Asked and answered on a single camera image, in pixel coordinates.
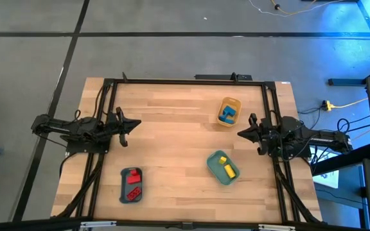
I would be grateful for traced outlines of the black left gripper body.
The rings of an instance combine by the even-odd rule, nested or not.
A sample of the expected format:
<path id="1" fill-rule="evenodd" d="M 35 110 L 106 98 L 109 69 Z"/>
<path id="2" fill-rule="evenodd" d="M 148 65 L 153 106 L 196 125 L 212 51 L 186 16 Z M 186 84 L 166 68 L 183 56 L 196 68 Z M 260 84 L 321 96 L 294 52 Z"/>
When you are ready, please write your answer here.
<path id="1" fill-rule="evenodd" d="M 123 147 L 128 146 L 128 142 L 126 140 L 127 132 L 127 118 L 124 116 L 123 111 L 120 107 L 116 108 L 116 112 L 108 113 L 109 120 L 107 122 L 110 132 L 112 135 L 118 134 L 119 135 L 119 143 Z"/>

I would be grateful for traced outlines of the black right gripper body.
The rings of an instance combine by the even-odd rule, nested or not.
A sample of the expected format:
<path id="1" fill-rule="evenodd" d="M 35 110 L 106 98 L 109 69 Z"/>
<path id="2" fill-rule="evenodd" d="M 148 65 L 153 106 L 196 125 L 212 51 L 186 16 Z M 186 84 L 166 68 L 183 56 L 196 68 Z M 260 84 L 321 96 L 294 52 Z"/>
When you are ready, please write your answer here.
<path id="1" fill-rule="evenodd" d="M 258 123 L 258 118 L 255 113 L 252 113 L 249 117 L 249 124 L 258 125 L 258 135 L 259 141 L 257 142 L 259 147 L 257 149 L 259 155 L 269 154 L 269 151 L 272 150 L 271 146 L 274 145 L 276 141 L 275 129 L 272 125 L 272 121 L 268 118 L 260 119 Z"/>

